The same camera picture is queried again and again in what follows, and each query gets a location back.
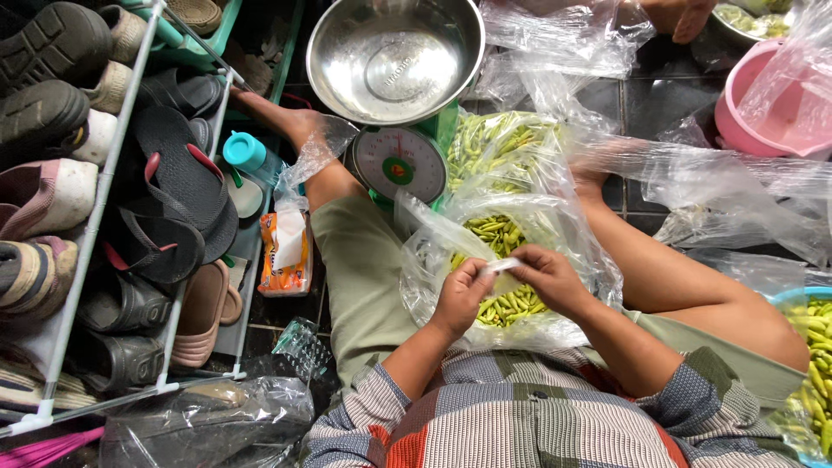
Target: orange tissue package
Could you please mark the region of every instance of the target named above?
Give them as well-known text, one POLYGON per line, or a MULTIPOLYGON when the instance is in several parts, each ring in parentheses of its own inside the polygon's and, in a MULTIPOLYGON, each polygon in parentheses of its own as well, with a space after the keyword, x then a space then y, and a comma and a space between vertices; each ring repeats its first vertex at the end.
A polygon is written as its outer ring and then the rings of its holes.
POLYGON ((266 297, 305 296, 312 284, 312 230, 298 211, 260 218, 264 262, 257 291, 266 297))

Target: water bottle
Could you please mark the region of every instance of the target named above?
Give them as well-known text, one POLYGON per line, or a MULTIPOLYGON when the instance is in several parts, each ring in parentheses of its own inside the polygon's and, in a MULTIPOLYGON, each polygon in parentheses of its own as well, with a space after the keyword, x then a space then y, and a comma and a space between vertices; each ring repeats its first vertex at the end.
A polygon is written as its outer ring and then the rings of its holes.
POLYGON ((256 138, 246 132, 231 131, 225 140, 222 156, 231 166, 274 187, 283 161, 256 138))

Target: leg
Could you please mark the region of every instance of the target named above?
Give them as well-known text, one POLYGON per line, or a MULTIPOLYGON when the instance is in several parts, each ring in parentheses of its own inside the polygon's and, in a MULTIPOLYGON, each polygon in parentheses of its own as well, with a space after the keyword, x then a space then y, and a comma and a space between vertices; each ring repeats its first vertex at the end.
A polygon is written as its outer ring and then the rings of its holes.
MULTIPOLYGON (((251 92, 235 104, 298 151, 317 128, 314 111, 284 109, 251 92)), ((332 161, 305 183, 315 243, 326 265, 332 349, 341 383, 375 354, 383 360, 418 328, 399 293, 401 241, 361 183, 332 161)))
POLYGON ((628 307, 683 322, 805 372, 800 335, 762 296, 630 226, 601 197, 606 174, 573 170, 590 228, 624 275, 628 307))

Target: scale dial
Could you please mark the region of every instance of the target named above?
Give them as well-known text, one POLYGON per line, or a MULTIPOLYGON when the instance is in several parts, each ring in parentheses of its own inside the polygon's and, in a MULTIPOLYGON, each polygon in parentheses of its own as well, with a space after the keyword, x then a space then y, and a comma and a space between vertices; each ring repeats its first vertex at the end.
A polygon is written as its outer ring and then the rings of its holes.
POLYGON ((390 200, 403 188, 432 203, 442 195, 448 176, 436 143, 413 128, 362 130, 355 138, 353 161, 364 183, 390 200))

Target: green shorts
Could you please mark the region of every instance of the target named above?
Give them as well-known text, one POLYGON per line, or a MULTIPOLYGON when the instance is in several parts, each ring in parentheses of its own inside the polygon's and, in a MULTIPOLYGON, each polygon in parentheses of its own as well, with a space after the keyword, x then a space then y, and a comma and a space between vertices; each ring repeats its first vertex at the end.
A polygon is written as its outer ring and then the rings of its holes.
MULTIPOLYGON (((312 214, 312 231, 327 270, 332 351, 341 382, 373 355, 383 360, 418 329, 399 294, 402 241, 370 200, 334 200, 312 214)), ((637 325, 677 351, 709 346, 730 365, 764 412, 783 400, 805 374, 709 333, 662 316, 625 312, 637 325)), ((591 348, 584 351, 603 366, 591 348)))

